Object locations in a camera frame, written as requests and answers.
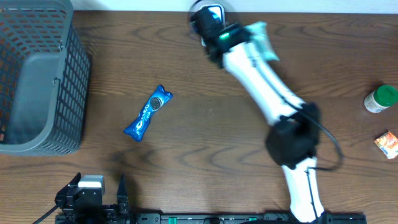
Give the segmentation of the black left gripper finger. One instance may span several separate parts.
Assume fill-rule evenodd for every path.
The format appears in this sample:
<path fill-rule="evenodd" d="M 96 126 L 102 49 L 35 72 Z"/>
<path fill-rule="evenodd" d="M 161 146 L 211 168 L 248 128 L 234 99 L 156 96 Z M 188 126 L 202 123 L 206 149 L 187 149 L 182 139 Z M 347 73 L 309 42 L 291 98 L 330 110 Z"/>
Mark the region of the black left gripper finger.
<path fill-rule="evenodd" d="M 81 179 L 81 173 L 78 172 L 77 175 L 74 176 L 74 178 L 72 178 L 72 180 L 66 186 L 64 186 L 64 188 L 68 190 L 77 188 L 80 179 Z"/>
<path fill-rule="evenodd" d="M 120 177 L 119 181 L 119 187 L 117 191 L 117 201 L 118 204 L 128 204 L 128 196 L 127 196 L 127 190 L 126 190 L 126 179 L 125 175 L 122 174 Z"/>

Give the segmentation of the blue Oreo cookie pack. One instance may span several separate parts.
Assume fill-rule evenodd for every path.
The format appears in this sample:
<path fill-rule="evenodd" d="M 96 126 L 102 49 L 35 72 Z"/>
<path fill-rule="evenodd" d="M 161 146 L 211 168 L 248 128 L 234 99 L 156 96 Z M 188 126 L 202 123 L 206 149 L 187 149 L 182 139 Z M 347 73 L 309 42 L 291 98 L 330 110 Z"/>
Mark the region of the blue Oreo cookie pack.
<path fill-rule="evenodd" d="M 124 130 L 124 134 L 137 142 L 142 141 L 150 125 L 151 117 L 172 98 L 171 92 L 166 91 L 163 85 L 158 85 L 140 110 L 137 118 Z"/>

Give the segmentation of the mint green wipes pack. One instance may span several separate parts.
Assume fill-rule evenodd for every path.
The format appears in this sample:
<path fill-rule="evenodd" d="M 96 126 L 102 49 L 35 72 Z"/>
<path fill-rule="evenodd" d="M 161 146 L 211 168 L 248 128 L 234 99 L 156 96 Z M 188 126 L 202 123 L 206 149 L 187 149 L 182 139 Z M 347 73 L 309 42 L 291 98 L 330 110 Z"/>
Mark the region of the mint green wipes pack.
<path fill-rule="evenodd" d="M 261 57 L 266 62 L 279 61 L 279 57 L 275 53 L 269 36 L 267 34 L 267 23 L 256 22 L 245 27 L 251 33 L 251 41 L 254 42 Z"/>

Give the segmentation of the orange snack packet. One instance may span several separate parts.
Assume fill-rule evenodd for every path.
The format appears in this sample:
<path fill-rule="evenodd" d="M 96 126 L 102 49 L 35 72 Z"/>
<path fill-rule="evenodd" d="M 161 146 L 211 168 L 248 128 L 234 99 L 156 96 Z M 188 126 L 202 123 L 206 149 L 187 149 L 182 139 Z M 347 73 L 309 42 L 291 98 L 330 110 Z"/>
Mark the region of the orange snack packet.
<path fill-rule="evenodd" d="M 397 137 L 395 137 L 390 131 L 376 138 L 374 143 L 388 159 L 394 159 L 397 157 Z"/>

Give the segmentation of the green lid white jar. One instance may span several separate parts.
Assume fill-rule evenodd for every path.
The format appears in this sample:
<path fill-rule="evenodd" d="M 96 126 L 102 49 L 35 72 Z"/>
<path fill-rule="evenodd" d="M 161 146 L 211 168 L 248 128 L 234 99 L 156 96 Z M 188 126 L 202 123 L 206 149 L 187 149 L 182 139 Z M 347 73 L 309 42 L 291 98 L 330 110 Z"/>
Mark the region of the green lid white jar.
<path fill-rule="evenodd" d="M 365 108 L 371 113 L 380 113 L 397 103 L 397 90 L 391 85 L 382 85 L 364 99 Z"/>

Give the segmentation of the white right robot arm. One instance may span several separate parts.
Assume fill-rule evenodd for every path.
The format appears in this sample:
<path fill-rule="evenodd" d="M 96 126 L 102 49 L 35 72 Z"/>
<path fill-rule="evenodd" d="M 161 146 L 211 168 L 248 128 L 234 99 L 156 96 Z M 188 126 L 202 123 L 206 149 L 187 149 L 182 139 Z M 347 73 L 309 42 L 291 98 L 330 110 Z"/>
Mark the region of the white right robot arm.
<path fill-rule="evenodd" d="M 267 24 L 226 26 L 223 8 L 217 4 L 202 6 L 190 23 L 210 60 L 239 80 L 271 127 L 266 148 L 284 171 L 292 215 L 301 223 L 314 222 L 324 212 L 315 172 L 319 110 L 293 93 L 269 65 L 277 56 Z"/>

